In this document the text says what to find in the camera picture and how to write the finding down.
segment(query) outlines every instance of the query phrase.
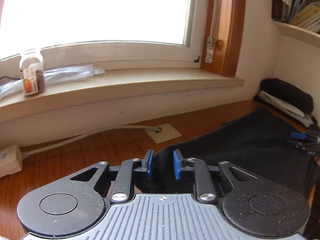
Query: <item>electrical outlet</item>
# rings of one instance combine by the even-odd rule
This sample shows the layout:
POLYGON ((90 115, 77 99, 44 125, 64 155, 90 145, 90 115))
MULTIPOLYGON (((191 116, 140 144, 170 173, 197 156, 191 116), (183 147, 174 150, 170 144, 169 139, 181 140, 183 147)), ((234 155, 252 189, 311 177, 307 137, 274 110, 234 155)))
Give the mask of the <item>electrical outlet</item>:
POLYGON ((157 127, 160 127, 162 129, 161 132, 156 131, 150 131, 146 130, 148 135, 156 142, 156 143, 162 143, 174 138, 178 138, 182 136, 181 133, 179 133, 175 128, 172 127, 170 124, 162 124, 158 125, 157 127))
POLYGON ((18 145, 0 150, 0 178, 22 171, 22 153, 18 145))

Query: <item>power strip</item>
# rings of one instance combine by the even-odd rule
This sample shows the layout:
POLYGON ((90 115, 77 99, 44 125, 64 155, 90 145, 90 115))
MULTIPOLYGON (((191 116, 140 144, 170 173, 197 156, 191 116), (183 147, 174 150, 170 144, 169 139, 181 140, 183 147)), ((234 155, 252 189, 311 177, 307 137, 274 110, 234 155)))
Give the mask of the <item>power strip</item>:
POLYGON ((0 178, 22 171, 22 152, 18 145, 0 150, 0 178))

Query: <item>jar label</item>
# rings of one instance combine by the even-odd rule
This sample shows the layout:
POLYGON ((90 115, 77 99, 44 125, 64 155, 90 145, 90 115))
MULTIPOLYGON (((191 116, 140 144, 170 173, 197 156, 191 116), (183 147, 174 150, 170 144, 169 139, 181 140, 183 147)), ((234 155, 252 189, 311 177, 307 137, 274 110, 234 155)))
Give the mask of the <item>jar label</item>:
POLYGON ((38 75, 43 71, 43 62, 30 64, 22 70, 22 85, 25 95, 32 95, 39 91, 38 75))

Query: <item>glass jar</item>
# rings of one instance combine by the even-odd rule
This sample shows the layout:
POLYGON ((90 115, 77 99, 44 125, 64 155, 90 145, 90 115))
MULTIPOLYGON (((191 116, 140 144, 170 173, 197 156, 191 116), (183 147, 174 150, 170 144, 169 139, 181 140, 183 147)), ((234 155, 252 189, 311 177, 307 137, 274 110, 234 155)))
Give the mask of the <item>glass jar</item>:
POLYGON ((20 76, 24 95, 42 93, 45 90, 45 80, 43 75, 44 62, 40 49, 30 49, 20 55, 20 76))

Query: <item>plastic bag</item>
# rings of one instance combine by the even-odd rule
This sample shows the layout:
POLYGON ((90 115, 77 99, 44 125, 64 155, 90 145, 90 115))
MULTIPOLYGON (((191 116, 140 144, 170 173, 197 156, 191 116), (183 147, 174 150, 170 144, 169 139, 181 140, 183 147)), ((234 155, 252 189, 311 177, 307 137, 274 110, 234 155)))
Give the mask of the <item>plastic bag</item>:
MULTIPOLYGON (((44 71, 44 80, 46 86, 50 86, 57 83, 80 81, 102 73, 104 73, 103 69, 92 65, 59 67, 44 71)), ((9 81, 0 85, 0 99, 19 91, 22 91, 22 81, 9 81)))

